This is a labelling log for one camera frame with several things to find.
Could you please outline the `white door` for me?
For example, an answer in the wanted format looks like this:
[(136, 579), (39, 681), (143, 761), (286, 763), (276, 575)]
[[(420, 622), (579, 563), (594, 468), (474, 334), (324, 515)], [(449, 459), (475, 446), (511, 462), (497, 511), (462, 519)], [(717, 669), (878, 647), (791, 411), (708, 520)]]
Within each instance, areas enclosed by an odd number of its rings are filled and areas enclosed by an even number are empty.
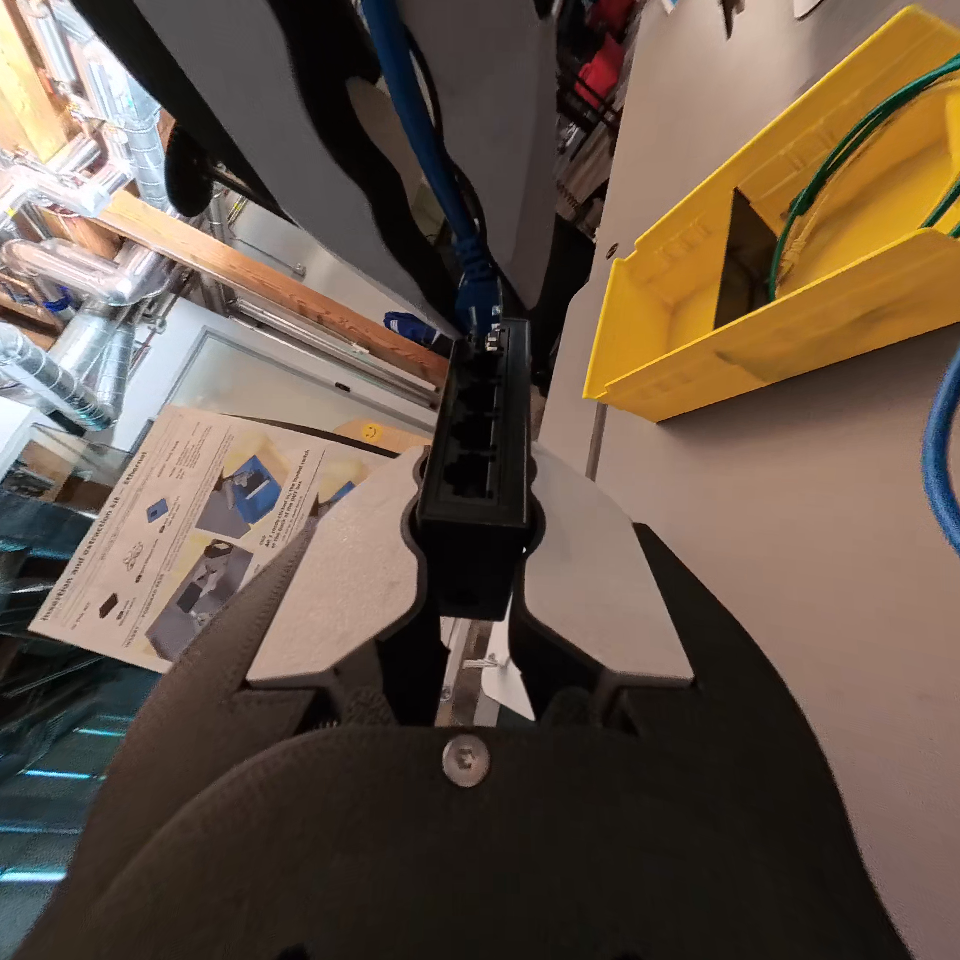
[(436, 413), (344, 366), (180, 298), (166, 329), (132, 374), (123, 412), (110, 436), (133, 451), (164, 405), (253, 418), (326, 432), (359, 419), (430, 437)]

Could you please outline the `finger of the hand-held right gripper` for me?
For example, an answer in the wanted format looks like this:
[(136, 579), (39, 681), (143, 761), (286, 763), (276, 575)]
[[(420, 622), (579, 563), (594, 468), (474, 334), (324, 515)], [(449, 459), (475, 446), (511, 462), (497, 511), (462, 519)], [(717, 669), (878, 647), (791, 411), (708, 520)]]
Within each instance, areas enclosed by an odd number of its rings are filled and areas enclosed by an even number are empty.
[(537, 305), (554, 236), (557, 25), (533, 1), (401, 1), (436, 86), (443, 141), (482, 207), (486, 243)]
[(401, 161), (354, 104), (380, 101), (345, 64), (349, 39), (323, 2), (137, 2), (259, 181), (297, 226), (452, 339), (455, 291), (418, 227)]

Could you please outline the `black floor lamp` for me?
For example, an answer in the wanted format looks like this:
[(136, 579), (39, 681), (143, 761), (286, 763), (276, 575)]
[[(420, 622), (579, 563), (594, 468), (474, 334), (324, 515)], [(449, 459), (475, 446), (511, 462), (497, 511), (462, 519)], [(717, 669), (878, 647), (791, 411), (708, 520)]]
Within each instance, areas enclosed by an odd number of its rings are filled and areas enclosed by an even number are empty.
[(164, 177), (178, 214), (192, 219), (207, 211), (214, 192), (210, 156), (181, 123), (174, 124), (167, 143)]

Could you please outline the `wooden pillar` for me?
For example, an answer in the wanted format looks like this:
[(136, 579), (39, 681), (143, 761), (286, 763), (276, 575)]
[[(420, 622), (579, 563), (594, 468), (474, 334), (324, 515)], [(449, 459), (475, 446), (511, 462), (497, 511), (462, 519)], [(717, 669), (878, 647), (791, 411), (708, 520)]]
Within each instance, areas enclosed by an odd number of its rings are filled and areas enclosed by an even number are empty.
[(339, 334), (376, 359), (435, 388), (446, 384), (448, 360), (125, 190), (111, 198), (96, 221), (141, 246), (294, 314), (314, 327)]

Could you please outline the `insulated silver pipes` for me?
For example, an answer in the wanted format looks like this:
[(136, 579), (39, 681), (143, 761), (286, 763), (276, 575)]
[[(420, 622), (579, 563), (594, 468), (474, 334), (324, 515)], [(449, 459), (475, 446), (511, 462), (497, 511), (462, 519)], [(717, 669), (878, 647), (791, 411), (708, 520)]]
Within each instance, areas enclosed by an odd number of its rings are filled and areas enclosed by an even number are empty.
[(58, 327), (49, 349), (2, 321), (2, 390), (79, 431), (123, 411), (138, 317), (175, 271), (126, 240), (112, 256), (45, 222), (92, 222), (116, 198), (174, 214), (160, 104), (72, 2), (2, 2), (2, 306)]

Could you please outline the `instruction poster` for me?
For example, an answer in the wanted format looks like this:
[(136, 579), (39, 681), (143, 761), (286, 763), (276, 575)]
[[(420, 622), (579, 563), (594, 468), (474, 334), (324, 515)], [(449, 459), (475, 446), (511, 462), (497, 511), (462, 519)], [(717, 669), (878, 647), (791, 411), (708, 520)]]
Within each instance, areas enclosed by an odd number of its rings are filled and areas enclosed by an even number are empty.
[(392, 457), (336, 434), (168, 405), (30, 632), (165, 673), (308, 522)]

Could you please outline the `wooden display board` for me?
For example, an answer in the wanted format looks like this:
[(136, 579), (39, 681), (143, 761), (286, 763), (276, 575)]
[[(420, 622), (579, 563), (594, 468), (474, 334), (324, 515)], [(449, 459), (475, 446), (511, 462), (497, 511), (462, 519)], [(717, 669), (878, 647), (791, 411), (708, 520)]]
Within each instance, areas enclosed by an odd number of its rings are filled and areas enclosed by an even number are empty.
[[(363, 426), (368, 423), (374, 423), (381, 427), (382, 436), (378, 445), (371, 445), (362, 437)], [(336, 427), (333, 433), (341, 440), (358, 442), (367, 447), (394, 454), (403, 454), (407, 450), (417, 447), (428, 448), (431, 445), (431, 438), (429, 436), (382, 423), (369, 417), (359, 417), (347, 421)]]

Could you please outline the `black network switch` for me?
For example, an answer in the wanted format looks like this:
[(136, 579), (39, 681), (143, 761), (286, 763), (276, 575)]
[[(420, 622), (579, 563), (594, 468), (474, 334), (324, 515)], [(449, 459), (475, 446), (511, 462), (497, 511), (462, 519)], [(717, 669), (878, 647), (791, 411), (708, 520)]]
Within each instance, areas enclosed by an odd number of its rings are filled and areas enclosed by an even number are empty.
[(456, 342), (415, 507), (428, 594), (443, 617), (506, 618), (534, 535), (531, 336), (507, 318)]

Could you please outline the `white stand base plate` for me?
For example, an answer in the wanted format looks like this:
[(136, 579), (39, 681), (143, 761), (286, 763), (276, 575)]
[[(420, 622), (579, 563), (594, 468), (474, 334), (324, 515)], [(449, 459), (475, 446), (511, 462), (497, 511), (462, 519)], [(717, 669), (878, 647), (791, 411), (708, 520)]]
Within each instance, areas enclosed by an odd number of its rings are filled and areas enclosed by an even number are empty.
[(483, 656), (466, 657), (462, 668), (478, 675), (481, 699), (479, 708), (489, 714), (506, 710), (510, 715), (534, 722), (536, 717), (522, 678), (522, 672), (514, 662), (509, 643), (509, 621), (494, 622)]

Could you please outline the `red plastic bin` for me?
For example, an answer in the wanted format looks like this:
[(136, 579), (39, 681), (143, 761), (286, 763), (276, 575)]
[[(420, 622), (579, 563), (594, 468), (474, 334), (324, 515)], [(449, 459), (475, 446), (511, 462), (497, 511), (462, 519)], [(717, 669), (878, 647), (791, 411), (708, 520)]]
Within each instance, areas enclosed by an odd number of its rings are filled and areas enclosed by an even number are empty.
[(574, 91), (594, 110), (601, 110), (619, 84), (626, 54), (610, 33), (603, 37), (593, 58), (582, 66)]

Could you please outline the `yellow plastic bin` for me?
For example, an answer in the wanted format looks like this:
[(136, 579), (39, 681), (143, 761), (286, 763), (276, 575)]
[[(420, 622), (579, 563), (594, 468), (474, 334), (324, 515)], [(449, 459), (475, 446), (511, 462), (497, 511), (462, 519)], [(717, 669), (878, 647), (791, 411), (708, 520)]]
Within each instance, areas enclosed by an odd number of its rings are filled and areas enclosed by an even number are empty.
[[(958, 323), (958, 27), (906, 6), (613, 261), (582, 395), (660, 423)], [(735, 189), (770, 302), (715, 330)]]

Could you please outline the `blue jacket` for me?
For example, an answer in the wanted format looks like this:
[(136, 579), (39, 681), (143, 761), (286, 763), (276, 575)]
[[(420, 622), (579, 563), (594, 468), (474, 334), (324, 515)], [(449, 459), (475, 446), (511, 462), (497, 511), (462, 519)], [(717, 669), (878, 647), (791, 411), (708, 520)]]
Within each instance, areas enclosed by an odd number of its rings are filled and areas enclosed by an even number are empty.
[(389, 311), (384, 314), (383, 326), (402, 338), (419, 346), (432, 350), (440, 331), (426, 321), (404, 311)]

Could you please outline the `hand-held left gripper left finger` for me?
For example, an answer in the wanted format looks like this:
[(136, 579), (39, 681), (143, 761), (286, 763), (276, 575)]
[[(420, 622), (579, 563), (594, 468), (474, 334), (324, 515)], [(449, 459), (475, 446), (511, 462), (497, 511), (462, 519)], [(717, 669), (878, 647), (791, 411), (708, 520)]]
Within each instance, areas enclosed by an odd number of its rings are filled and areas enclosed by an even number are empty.
[(342, 711), (381, 693), (400, 725), (434, 725), (441, 615), (412, 533), (426, 447), (389, 459), (319, 521), (246, 674), (256, 690), (322, 691)]

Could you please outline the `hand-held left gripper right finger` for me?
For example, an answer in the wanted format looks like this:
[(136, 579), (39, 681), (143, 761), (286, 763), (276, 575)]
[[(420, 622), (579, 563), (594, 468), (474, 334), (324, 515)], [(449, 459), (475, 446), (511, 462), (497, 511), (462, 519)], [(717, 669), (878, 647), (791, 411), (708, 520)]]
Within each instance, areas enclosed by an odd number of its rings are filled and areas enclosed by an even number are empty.
[(579, 690), (608, 719), (626, 690), (687, 690), (693, 668), (628, 514), (533, 446), (534, 538), (512, 594), (512, 661), (536, 720)]

